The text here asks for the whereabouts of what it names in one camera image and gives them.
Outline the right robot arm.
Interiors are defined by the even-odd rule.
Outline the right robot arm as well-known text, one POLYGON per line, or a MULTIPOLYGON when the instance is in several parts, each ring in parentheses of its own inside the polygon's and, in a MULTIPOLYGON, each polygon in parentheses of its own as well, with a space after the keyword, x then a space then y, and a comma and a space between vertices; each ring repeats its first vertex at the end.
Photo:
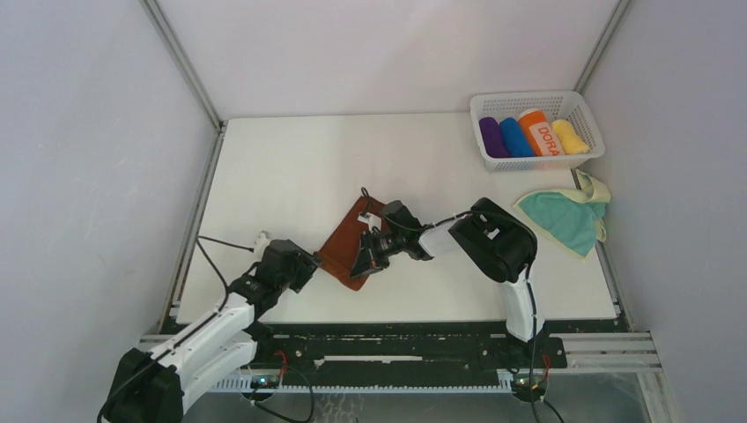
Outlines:
POLYGON ((437 223, 423 224, 408 207, 395 200, 371 212, 359 214, 368 224, 359 237, 359 251, 351 266, 350 278, 361 278, 384 271, 389 258, 399 253, 416 261, 430 261, 453 251, 461 251, 499 291, 507 310, 510 358, 519 366, 533 366, 544 355, 538 337, 544 318, 531 287, 531 268, 536 260, 535 234, 491 199, 478 199, 467 211, 437 223))

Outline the brown towel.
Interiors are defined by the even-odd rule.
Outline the brown towel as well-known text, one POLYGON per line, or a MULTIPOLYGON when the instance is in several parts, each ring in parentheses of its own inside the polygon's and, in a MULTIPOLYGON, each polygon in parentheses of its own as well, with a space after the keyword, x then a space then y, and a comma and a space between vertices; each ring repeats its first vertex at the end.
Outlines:
POLYGON ((359 252, 360 235, 369 229, 367 223, 359 220, 359 214, 366 210, 367 205, 366 199, 360 197, 321 249, 314 252, 322 260, 322 269, 352 291, 359 291, 367 280, 367 276, 350 277, 359 252))

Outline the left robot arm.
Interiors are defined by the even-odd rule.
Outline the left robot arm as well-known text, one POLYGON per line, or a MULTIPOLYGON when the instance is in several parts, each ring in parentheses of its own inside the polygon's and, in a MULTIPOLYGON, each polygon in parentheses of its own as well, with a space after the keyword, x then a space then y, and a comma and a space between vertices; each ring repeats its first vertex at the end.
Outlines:
POLYGON ((180 422, 189 408, 233 371, 265 367, 275 356, 271 330, 259 319, 288 290, 299 292, 322 266, 290 240, 256 239, 258 258, 193 323, 153 348, 133 348, 118 363, 99 422, 180 422))

